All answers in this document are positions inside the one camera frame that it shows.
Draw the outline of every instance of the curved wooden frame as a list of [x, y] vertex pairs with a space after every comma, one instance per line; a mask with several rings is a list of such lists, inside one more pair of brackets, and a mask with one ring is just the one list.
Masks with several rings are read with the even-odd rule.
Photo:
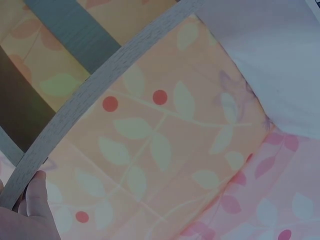
[[206, 0], [181, 0], [147, 25], [99, 67], [61, 107], [26, 151], [0, 195], [12, 209], [39, 167], [86, 110], [158, 40], [200, 8]]

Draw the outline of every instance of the fabric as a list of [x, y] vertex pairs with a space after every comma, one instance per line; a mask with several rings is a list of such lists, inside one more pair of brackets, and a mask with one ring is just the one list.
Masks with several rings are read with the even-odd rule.
[[320, 141], [275, 129], [178, 240], [319, 240]]
[[[175, 0], [79, 0], [120, 44], [175, 4]], [[0, 46], [55, 111], [90, 76], [23, 0], [0, 0]]]
[[197, 15], [274, 124], [286, 133], [320, 139], [320, 24], [307, 3], [208, 1]]
[[[272, 128], [232, 60], [190, 16], [97, 100], [43, 166], [62, 239], [171, 239]], [[11, 168], [2, 167], [5, 178]]]

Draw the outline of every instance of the red dot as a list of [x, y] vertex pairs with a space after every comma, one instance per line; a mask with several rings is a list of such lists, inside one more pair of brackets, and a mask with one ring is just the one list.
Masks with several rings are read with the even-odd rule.
[[75, 218], [78, 220], [78, 222], [83, 224], [89, 221], [89, 215], [84, 211], [78, 211], [75, 214]]
[[157, 105], [163, 105], [167, 102], [168, 100], [168, 95], [165, 91], [163, 90], [157, 90], [153, 93], [153, 101]]
[[107, 96], [103, 100], [102, 106], [107, 112], [114, 112], [118, 108], [118, 100], [114, 96]]

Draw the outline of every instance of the gray wooden slat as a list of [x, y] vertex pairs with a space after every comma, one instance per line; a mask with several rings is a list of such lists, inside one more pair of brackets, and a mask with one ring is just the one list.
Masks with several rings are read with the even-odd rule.
[[25, 153], [0, 195], [12, 209], [35, 172], [82, 114], [158, 40], [200, 8], [206, 0], [181, 0], [112, 55], [62, 106]]
[[90, 74], [121, 47], [76, 0], [24, 1]]
[[15, 166], [24, 155], [24, 152], [12, 141], [2, 127], [0, 127], [0, 150]]

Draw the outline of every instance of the printed leaf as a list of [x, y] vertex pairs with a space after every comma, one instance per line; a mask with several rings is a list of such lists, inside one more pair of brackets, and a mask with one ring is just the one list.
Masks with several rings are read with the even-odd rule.
[[38, 19], [28, 19], [11, 31], [11, 36], [15, 39], [26, 39], [36, 33], [41, 26]]
[[61, 207], [54, 213], [54, 221], [59, 234], [68, 232], [73, 224], [73, 217], [66, 206]]
[[276, 158], [274, 156], [271, 156], [262, 160], [255, 169], [255, 172], [254, 172], [255, 179], [260, 178], [262, 175], [268, 172], [274, 166], [275, 161], [276, 161]]
[[113, 124], [118, 133], [132, 140], [144, 139], [153, 131], [141, 117], [117, 119], [113, 121]]
[[303, 240], [320, 240], [320, 236], [306, 236]]
[[224, 126], [215, 137], [215, 140], [209, 150], [209, 154], [219, 154], [228, 147], [233, 136], [233, 127]]
[[197, 24], [189, 22], [183, 25], [177, 34], [177, 47], [180, 51], [189, 47], [199, 36]]
[[291, 230], [286, 229], [279, 234], [278, 240], [290, 240], [291, 234]]
[[40, 37], [43, 45], [52, 51], [60, 51], [63, 49], [62, 44], [56, 39], [56, 37], [45, 27], [40, 28]]
[[219, 178], [213, 172], [209, 170], [199, 170], [196, 171], [192, 178], [204, 189], [211, 190], [219, 186]]
[[161, 171], [165, 171], [171, 162], [171, 145], [169, 140], [156, 133], [150, 144], [151, 155]]
[[103, 156], [116, 165], [126, 165], [130, 163], [129, 152], [125, 145], [112, 141], [109, 138], [100, 137], [99, 147]]
[[224, 155], [224, 157], [233, 171], [239, 170], [245, 164], [245, 158], [240, 152], [229, 151]]
[[192, 119], [195, 113], [195, 99], [182, 81], [178, 81], [173, 92], [173, 103], [179, 114]]
[[299, 140], [294, 135], [287, 135], [284, 138], [284, 146], [295, 153], [299, 147]]
[[94, 211], [96, 229], [101, 230], [106, 228], [112, 222], [113, 216], [114, 210], [108, 201], [99, 203]]
[[246, 175], [242, 172], [242, 171], [238, 171], [236, 173], [236, 175], [234, 175], [230, 182], [235, 183], [235, 184], [239, 184], [241, 186], [246, 186], [247, 185], [247, 178]]
[[221, 197], [221, 207], [228, 214], [238, 214], [242, 211], [238, 200], [231, 195]]
[[126, 89], [135, 97], [141, 97], [145, 91], [145, 76], [135, 63], [122, 75]]
[[297, 218], [308, 220], [314, 215], [314, 203], [310, 198], [297, 192], [292, 200], [292, 211]]
[[88, 117], [95, 109], [96, 104], [92, 104], [87, 111], [85, 111], [85, 113], [80, 117], [80, 119], [85, 119], [86, 117]]
[[86, 0], [85, 9], [90, 9], [109, 2], [111, 2], [111, 0]]
[[272, 240], [274, 239], [275, 232], [273, 230], [263, 232], [259, 237], [258, 240]]
[[206, 29], [206, 33], [208, 35], [209, 45], [212, 45], [212, 46], [216, 45], [217, 44], [217, 40], [215, 39], [213, 34], [209, 31], [209, 29]]
[[265, 139], [264, 142], [271, 145], [279, 145], [283, 141], [283, 139], [283, 135], [273, 132], [269, 134], [269, 136]]
[[55, 184], [53, 184], [49, 181], [46, 181], [46, 191], [48, 194], [48, 201], [49, 202], [62, 203], [62, 194], [61, 194], [59, 188]]
[[40, 87], [45, 94], [55, 97], [65, 97], [71, 94], [80, 83], [66, 73], [58, 73], [48, 80], [40, 82]]
[[256, 215], [260, 222], [265, 226], [273, 226], [277, 223], [278, 211], [269, 200], [262, 199], [256, 208]]
[[135, 198], [140, 201], [147, 189], [147, 179], [144, 171], [136, 166], [133, 166], [126, 177], [127, 184]]
[[238, 108], [234, 98], [229, 93], [222, 93], [221, 105], [223, 107], [225, 119], [228, 123], [235, 124], [238, 117]]
[[88, 194], [94, 197], [106, 196], [105, 187], [96, 176], [85, 173], [79, 168], [75, 170], [75, 176], [80, 187]]
[[25, 79], [31, 84], [32, 83], [32, 73], [29, 67], [27, 67], [23, 61], [23, 59], [16, 54], [8, 55], [10, 60], [13, 62], [15, 67], [19, 70], [19, 72], [25, 77]]
[[247, 240], [254, 232], [254, 227], [249, 223], [242, 223], [227, 234], [221, 240]]

